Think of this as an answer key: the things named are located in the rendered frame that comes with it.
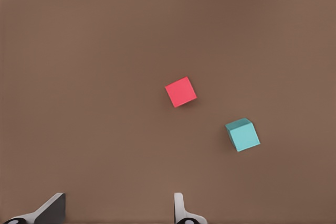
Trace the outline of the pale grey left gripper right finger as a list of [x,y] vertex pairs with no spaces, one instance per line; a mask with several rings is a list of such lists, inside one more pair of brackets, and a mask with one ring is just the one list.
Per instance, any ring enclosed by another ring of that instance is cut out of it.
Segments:
[[174,193],[174,224],[207,224],[207,220],[188,212],[184,206],[183,194]]

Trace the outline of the teal cube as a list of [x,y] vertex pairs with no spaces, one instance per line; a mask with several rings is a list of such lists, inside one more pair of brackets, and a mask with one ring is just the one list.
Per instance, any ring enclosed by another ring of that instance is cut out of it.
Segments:
[[241,152],[260,145],[254,125],[249,119],[242,118],[226,124],[225,127],[236,151]]

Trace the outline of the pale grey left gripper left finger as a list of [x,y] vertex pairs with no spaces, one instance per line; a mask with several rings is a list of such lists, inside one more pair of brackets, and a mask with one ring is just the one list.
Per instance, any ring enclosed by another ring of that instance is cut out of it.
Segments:
[[56,193],[34,212],[12,217],[3,224],[63,224],[66,217],[66,194]]

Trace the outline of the red cube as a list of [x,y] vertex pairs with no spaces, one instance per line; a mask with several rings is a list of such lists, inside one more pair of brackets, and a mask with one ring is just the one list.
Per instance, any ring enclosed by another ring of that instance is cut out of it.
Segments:
[[187,76],[166,85],[165,90],[174,108],[197,99],[194,88]]

